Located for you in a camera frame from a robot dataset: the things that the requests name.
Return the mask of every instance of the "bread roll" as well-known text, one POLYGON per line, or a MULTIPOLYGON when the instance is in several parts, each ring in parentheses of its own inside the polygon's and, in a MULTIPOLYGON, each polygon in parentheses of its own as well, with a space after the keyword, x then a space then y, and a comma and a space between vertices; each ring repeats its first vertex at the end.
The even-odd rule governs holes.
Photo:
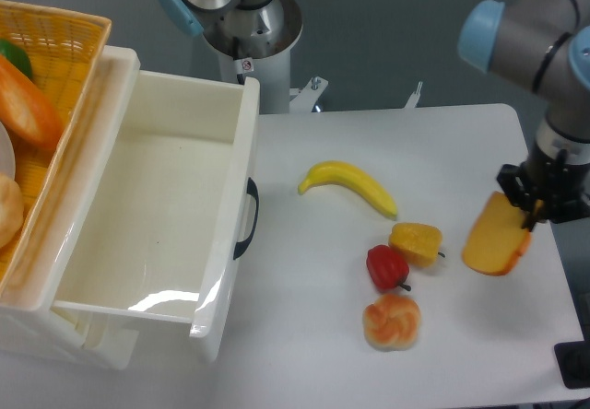
POLYGON ((24 210, 20 187, 0 172, 0 248, 6 246, 22 227, 24 210))
POLYGON ((418 337, 418 304, 411 298, 383 294, 362 314, 365 338, 380 350, 407 349, 418 337))

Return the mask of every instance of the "blue joint cap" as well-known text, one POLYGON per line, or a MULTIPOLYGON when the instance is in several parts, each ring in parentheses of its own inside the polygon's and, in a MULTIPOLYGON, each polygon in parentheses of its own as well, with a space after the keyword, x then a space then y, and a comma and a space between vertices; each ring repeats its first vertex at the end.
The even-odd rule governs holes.
POLYGON ((174 25, 189 36, 198 36, 203 32, 203 26, 183 0, 159 0, 159 4, 174 25))
POLYGON ((590 90, 590 26, 579 31, 572 39, 568 59, 575 76, 590 90))
POLYGON ((490 70, 504 7, 503 2, 480 2, 467 17, 459 35, 459 57, 484 73, 490 70))

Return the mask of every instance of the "gray floor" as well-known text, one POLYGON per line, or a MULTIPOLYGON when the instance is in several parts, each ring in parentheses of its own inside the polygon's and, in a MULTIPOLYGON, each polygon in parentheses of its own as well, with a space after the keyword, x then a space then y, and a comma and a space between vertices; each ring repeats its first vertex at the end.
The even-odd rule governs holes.
MULTIPOLYGON (((143 69, 218 79, 216 59, 203 41, 178 32, 156 0, 14 1, 111 18, 109 44, 136 50, 143 69)), ((482 75, 456 54, 459 30, 480 1, 297 0, 304 32, 292 54, 292 86, 323 76, 330 81, 324 97, 327 110, 373 110, 402 107, 422 80, 422 106, 511 105, 530 144, 545 103, 496 76, 482 75)), ((590 221, 560 225, 554 231, 579 306, 579 296, 590 291, 590 221)))

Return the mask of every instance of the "white storage box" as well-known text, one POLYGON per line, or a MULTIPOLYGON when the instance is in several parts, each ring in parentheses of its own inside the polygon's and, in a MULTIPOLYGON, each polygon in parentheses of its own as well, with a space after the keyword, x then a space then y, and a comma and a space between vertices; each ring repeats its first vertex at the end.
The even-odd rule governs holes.
POLYGON ((105 49, 59 190, 1 298, 2 348, 124 368, 163 321, 217 356, 254 233, 247 194, 257 214, 258 83, 137 69, 133 51, 105 49))

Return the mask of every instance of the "banana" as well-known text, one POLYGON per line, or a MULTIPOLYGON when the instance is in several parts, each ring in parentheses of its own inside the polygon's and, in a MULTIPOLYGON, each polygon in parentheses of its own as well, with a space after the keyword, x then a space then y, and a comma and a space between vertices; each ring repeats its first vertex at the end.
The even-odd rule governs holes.
POLYGON ((397 218, 397 205, 385 188, 365 171, 347 162, 327 160, 313 165, 297 191, 304 194, 314 186, 326 184, 345 186, 385 217, 393 220, 397 218))

